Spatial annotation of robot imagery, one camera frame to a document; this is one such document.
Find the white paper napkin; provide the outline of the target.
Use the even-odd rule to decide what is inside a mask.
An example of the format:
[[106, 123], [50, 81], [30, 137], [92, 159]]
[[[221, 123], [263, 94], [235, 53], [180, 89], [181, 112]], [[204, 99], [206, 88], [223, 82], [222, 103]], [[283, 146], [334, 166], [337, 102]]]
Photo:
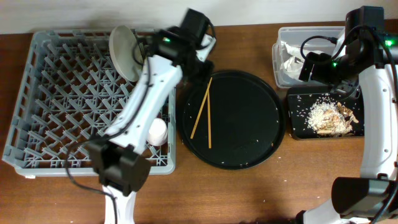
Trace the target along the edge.
[[282, 63], [283, 69], [290, 78], [299, 79], [300, 72], [303, 67], [304, 58], [301, 56], [300, 49], [293, 47], [282, 41], [281, 46], [285, 48], [290, 57]]

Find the pile of food scraps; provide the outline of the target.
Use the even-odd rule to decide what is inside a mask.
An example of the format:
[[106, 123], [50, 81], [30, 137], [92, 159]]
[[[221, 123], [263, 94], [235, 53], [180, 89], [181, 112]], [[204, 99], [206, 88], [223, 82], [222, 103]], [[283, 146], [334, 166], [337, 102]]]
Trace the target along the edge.
[[315, 134], [328, 137], [353, 135], [353, 123], [359, 124], [353, 110], [340, 102], [315, 103], [310, 108], [307, 126]]

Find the pink plastic cup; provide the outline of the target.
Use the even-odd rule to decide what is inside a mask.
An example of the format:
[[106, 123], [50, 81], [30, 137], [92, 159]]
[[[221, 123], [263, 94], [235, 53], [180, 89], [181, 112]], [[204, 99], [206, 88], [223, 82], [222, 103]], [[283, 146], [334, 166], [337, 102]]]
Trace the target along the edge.
[[155, 118], [149, 128], [147, 142], [153, 146], [161, 146], [167, 142], [168, 128], [164, 120]]

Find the grey round plate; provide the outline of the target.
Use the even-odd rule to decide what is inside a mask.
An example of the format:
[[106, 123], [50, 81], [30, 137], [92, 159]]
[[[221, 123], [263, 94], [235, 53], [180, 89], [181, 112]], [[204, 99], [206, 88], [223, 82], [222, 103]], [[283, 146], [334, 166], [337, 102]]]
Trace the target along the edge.
[[109, 53], [120, 76], [130, 82], [138, 81], [144, 59], [138, 40], [131, 29], [127, 26], [117, 26], [111, 31]]

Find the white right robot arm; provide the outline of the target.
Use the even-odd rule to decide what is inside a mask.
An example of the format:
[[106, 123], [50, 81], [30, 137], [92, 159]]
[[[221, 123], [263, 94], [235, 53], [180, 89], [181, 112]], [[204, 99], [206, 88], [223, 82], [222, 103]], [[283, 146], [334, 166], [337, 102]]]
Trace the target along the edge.
[[364, 105], [364, 154], [357, 178], [335, 179], [331, 199], [301, 211], [296, 223], [376, 223], [397, 218], [397, 36], [384, 10], [362, 6], [346, 15], [334, 55], [303, 55], [300, 79], [337, 89], [354, 80]]

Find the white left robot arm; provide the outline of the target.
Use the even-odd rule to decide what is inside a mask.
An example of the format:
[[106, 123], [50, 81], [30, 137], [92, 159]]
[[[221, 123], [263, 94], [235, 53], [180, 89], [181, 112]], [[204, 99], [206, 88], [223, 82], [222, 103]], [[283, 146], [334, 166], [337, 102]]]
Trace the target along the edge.
[[102, 136], [92, 136], [67, 149], [68, 154], [79, 147], [88, 150], [101, 189], [78, 183], [70, 173], [68, 161], [65, 170], [77, 187], [105, 196], [105, 223], [133, 223], [136, 194], [151, 169], [150, 162], [142, 155], [150, 127], [181, 80], [203, 82], [214, 67], [207, 59], [216, 44], [214, 25], [194, 9], [187, 10], [179, 26], [160, 29], [148, 36], [142, 62], [136, 58], [139, 42], [127, 26], [117, 26], [111, 31], [111, 61], [122, 77], [136, 85]]

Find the clear plastic waste bin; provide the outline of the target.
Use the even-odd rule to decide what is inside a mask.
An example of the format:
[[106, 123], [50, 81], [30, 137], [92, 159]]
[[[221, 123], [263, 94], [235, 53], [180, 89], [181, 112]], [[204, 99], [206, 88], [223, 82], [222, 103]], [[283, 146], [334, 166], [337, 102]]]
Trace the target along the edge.
[[344, 33], [343, 26], [305, 26], [305, 27], [282, 27], [278, 31], [277, 42], [272, 47], [272, 63], [274, 70], [274, 78], [277, 87], [291, 88], [293, 86], [321, 86], [321, 83], [315, 81], [303, 82], [290, 78], [282, 63], [287, 60], [290, 55], [281, 42], [284, 41], [290, 46], [301, 47], [302, 42], [314, 35], [322, 35], [325, 37], [340, 37]]

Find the black rectangular waste tray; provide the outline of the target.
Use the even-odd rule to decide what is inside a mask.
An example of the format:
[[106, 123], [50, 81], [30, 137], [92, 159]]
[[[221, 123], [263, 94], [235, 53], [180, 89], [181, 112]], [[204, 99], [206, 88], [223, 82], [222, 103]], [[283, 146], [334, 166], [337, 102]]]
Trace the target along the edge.
[[364, 136], [360, 93], [349, 97], [326, 87], [293, 87], [286, 99], [295, 139]]

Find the grey plastic dishwasher rack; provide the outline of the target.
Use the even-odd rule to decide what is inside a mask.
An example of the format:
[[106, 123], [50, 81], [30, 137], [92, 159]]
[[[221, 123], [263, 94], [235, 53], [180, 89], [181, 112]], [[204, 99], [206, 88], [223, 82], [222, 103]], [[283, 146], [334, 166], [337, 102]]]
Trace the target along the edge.
[[107, 30], [47, 30], [31, 40], [2, 159], [28, 178], [92, 176], [88, 151], [68, 148], [103, 135], [134, 84], [109, 54]]

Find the round black serving tray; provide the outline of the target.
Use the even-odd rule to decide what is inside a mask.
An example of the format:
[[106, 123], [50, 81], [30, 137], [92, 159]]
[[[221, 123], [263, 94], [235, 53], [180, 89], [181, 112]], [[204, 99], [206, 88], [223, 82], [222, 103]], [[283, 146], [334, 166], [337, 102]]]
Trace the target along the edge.
[[184, 145], [197, 158], [220, 169], [248, 169], [261, 164], [284, 138], [286, 117], [281, 100], [270, 84], [248, 72], [223, 70], [212, 77], [212, 148], [208, 148], [206, 101], [190, 139], [205, 85], [193, 85], [178, 98], [176, 122]]

